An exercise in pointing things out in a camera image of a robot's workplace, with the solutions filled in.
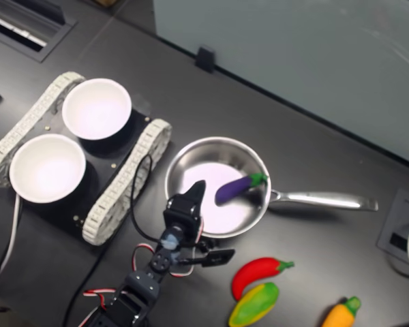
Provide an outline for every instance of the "white wall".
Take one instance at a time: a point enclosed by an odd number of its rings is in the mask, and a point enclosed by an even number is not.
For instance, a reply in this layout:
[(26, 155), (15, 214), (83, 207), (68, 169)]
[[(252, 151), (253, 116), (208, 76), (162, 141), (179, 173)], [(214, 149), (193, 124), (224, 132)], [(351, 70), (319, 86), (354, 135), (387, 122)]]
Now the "white wall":
[(154, 0), (157, 34), (409, 160), (408, 0)]

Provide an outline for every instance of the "toy carrot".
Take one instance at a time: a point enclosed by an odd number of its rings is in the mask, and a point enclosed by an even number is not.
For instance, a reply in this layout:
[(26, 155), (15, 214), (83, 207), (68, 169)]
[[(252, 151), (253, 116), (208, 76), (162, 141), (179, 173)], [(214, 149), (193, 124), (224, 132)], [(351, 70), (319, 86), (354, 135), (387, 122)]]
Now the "toy carrot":
[(335, 305), (327, 315), (321, 327), (351, 327), (356, 313), (361, 307), (361, 300), (356, 296), (349, 298), (344, 304)]

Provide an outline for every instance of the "white bowl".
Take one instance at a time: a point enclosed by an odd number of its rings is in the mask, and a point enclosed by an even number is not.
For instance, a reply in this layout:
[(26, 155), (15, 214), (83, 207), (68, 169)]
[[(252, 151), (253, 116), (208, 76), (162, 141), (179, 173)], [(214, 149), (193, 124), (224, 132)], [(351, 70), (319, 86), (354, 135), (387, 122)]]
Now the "white bowl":
[(62, 107), (65, 126), (77, 137), (101, 140), (124, 127), (132, 113), (126, 89), (105, 78), (87, 80), (68, 93)]
[(81, 147), (58, 134), (38, 136), (16, 152), (10, 166), (15, 192), (30, 202), (50, 203), (80, 184), (87, 161)]

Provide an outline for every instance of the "white track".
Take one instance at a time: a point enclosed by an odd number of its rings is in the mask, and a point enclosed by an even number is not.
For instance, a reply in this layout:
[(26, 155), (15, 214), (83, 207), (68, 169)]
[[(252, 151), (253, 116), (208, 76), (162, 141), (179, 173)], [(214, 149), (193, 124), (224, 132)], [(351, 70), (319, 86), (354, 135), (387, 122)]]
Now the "white track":
[[(33, 107), (0, 141), (0, 187), (9, 187), (9, 166), (11, 160), (23, 144), (25, 136), (52, 110), (60, 112), (68, 92), (85, 78), (77, 73), (60, 75), (46, 89)], [(102, 245), (118, 228), (130, 207), (132, 179), (137, 173), (134, 198), (139, 194), (149, 173), (149, 165), (144, 164), (137, 172), (140, 160), (150, 154), (153, 167), (164, 154), (171, 137), (171, 125), (161, 119), (151, 121), (141, 133), (132, 153), (105, 192), (97, 199), (83, 224), (82, 236), (92, 245)]]

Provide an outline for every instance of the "red chili pepper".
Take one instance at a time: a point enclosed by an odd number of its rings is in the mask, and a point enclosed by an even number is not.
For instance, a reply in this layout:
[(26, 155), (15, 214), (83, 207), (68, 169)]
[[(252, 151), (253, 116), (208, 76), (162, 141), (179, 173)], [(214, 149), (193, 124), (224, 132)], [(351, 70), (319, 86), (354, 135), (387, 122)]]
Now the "red chili pepper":
[(247, 285), (258, 279), (280, 274), (286, 268), (294, 266), (294, 262), (284, 262), (275, 258), (260, 258), (249, 262), (238, 270), (232, 280), (232, 294), (236, 301), (243, 295)]

